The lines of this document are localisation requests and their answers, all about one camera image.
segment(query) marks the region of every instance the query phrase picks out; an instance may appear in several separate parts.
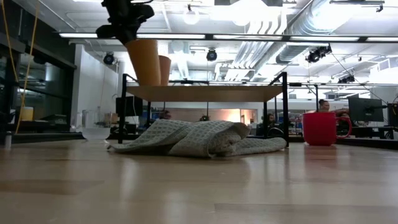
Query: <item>shelf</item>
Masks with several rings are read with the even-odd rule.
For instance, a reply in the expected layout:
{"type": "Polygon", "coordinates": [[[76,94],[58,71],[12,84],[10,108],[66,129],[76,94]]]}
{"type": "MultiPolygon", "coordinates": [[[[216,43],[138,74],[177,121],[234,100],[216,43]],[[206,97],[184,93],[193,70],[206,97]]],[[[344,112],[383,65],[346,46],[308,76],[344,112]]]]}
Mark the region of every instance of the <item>shelf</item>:
{"type": "Polygon", "coordinates": [[[267,102],[281,86],[128,86],[127,92],[150,102],[267,102]]]}

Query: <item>yellow cable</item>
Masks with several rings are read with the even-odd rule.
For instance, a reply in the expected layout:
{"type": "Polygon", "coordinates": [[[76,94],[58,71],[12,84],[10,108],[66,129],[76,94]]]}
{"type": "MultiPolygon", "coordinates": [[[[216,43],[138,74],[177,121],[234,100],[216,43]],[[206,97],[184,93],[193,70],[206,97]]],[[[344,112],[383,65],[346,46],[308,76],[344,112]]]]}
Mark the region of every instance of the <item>yellow cable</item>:
{"type": "Polygon", "coordinates": [[[24,92],[22,94],[22,103],[21,103],[21,113],[19,113],[19,118],[18,118],[18,124],[17,124],[17,129],[15,130],[15,133],[18,134],[19,130],[19,125],[21,123],[21,118],[22,118],[22,108],[23,105],[25,105],[25,92],[26,92],[26,86],[27,86],[27,78],[29,76],[29,71],[30,71],[30,63],[32,61],[32,54],[33,54],[33,46],[35,43],[35,34],[36,34],[36,27],[37,27],[37,18],[39,16],[39,9],[40,9],[40,1],[37,0],[36,3],[36,13],[35,13],[35,24],[33,26],[33,34],[32,34],[32,42],[30,44],[30,53],[29,53],[29,62],[27,64],[27,70],[26,70],[26,76],[25,76],[25,84],[24,84],[24,92]]]}
{"type": "Polygon", "coordinates": [[[17,75],[17,70],[14,65],[14,57],[12,57],[12,48],[11,48],[11,41],[10,41],[10,35],[8,33],[8,24],[7,24],[7,18],[6,18],[6,7],[4,6],[5,0],[2,0],[2,17],[4,19],[4,28],[6,29],[6,36],[7,36],[7,41],[8,41],[8,49],[10,51],[10,58],[11,58],[11,63],[12,63],[12,69],[14,71],[14,76],[15,76],[15,81],[19,82],[18,80],[18,75],[17,75]]]}

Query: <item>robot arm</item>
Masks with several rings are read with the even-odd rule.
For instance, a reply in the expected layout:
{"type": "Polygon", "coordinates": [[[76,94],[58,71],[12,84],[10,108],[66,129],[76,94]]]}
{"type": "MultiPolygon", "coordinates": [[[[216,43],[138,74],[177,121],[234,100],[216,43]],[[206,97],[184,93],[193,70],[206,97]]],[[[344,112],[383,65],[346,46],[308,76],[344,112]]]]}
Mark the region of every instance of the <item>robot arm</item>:
{"type": "Polygon", "coordinates": [[[137,31],[143,22],[155,15],[147,3],[132,3],[131,0],[104,0],[102,6],[109,14],[110,25],[103,25],[96,30],[99,38],[116,37],[123,45],[137,39],[137,31]]]}

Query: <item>gray towel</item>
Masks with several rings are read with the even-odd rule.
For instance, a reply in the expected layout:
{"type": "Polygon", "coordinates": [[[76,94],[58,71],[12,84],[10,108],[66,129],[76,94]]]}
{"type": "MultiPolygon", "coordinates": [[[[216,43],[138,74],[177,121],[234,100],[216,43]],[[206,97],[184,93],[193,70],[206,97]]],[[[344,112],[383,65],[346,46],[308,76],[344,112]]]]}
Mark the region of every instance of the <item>gray towel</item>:
{"type": "Polygon", "coordinates": [[[120,153],[140,153],[167,150],[170,156],[215,157],[238,156],[274,152],[283,149],[282,138],[248,139],[250,129],[243,123],[229,121],[184,121],[158,120],[135,141],[114,144],[111,147],[120,153]]]}

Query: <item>wooden tabletop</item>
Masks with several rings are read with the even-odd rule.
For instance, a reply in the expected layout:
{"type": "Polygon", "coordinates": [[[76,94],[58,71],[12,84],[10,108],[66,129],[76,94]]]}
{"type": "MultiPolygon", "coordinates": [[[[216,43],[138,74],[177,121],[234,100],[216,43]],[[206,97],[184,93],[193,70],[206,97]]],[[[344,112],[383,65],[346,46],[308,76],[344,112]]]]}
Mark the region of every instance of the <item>wooden tabletop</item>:
{"type": "Polygon", "coordinates": [[[281,86],[128,86],[127,92],[151,102],[267,102],[281,86]]]}
{"type": "Polygon", "coordinates": [[[0,149],[2,223],[396,224],[398,154],[310,147],[219,159],[82,140],[0,149]]]}

